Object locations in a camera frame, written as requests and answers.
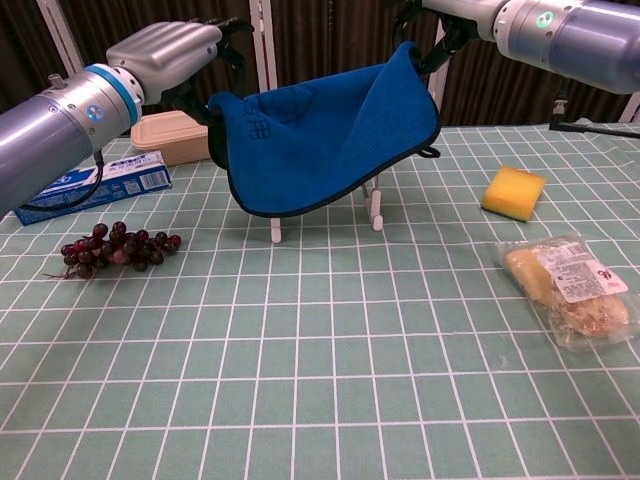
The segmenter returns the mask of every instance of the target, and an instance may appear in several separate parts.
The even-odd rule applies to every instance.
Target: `blue and white box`
[[[98,167],[75,169],[40,192],[29,205],[58,207],[85,195],[94,185]],[[149,152],[105,163],[102,181],[88,200],[75,207],[48,212],[18,208],[14,213],[23,225],[42,222],[88,208],[171,188],[171,176],[160,152]]]

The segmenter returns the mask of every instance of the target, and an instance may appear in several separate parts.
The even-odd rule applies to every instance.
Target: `green cutting mat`
[[[640,143],[447,128],[442,158],[269,225],[211,162],[161,194],[0,223],[0,478],[640,478],[640,341],[574,355],[496,266],[497,240],[578,230],[640,292]],[[107,160],[131,155],[125,140]],[[478,208],[502,164],[548,179],[535,218]],[[90,282],[59,247],[98,221],[181,252]]]

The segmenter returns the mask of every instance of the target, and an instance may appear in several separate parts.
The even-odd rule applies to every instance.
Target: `sponge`
[[[546,179],[502,166],[482,199],[482,208],[515,220],[528,221],[542,194]]]

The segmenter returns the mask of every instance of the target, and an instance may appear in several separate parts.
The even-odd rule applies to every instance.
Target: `red grapes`
[[[149,266],[162,265],[165,254],[178,251],[182,239],[158,232],[151,236],[142,229],[128,232],[124,222],[115,222],[111,230],[104,223],[93,227],[91,236],[83,237],[60,249],[67,266],[68,278],[75,273],[89,279],[109,265],[131,265],[137,272],[145,272]]]

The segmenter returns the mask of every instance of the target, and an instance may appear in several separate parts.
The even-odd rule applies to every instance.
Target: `plastic bag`
[[[497,248],[503,268],[547,320],[558,346],[578,352],[640,333],[640,296],[578,233]]]

